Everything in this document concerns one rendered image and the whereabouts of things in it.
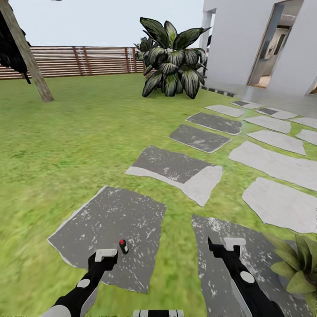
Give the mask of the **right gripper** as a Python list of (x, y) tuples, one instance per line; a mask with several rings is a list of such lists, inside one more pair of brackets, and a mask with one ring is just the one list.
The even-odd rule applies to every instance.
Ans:
[(240, 247), (238, 245), (234, 245), (233, 251), (227, 251), (224, 245), (213, 244), (208, 237), (209, 250), (213, 251), (213, 255), (215, 258), (222, 258), (226, 267), (227, 261), (238, 259), (240, 260)]

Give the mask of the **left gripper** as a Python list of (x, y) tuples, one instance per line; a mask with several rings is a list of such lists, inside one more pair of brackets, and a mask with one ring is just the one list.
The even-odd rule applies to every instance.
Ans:
[(114, 264), (117, 264), (118, 253), (115, 256), (105, 256), (101, 262), (95, 262), (95, 256), (91, 256), (88, 260), (88, 271), (99, 269), (101, 276), (103, 276), (104, 271), (111, 271)]

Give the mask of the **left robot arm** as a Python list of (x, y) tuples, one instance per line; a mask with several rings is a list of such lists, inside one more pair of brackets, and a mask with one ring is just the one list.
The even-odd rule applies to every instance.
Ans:
[(85, 314), (94, 304), (98, 283), (104, 271), (111, 271), (114, 264), (117, 264), (118, 251), (116, 249), (97, 250), (95, 256), (88, 260), (88, 273), (81, 281), (65, 296), (61, 296), (52, 306), (40, 317), (85, 317)]

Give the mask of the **insectifuge atomizer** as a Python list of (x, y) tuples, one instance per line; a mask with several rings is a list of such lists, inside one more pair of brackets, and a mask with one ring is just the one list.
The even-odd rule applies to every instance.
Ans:
[(124, 240), (122, 240), (120, 243), (119, 243), (119, 246), (120, 246), (120, 249), (122, 250), (123, 254), (127, 254), (128, 253), (128, 249), (127, 249), (127, 244)]

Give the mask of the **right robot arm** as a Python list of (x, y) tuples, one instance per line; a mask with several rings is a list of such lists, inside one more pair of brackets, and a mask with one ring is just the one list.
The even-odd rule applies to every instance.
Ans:
[(284, 317), (278, 304), (270, 301), (260, 289), (255, 277), (240, 261), (240, 246), (244, 238), (224, 238), (225, 245), (213, 244), (208, 237), (209, 250), (222, 258), (229, 270), (232, 290), (246, 317)]

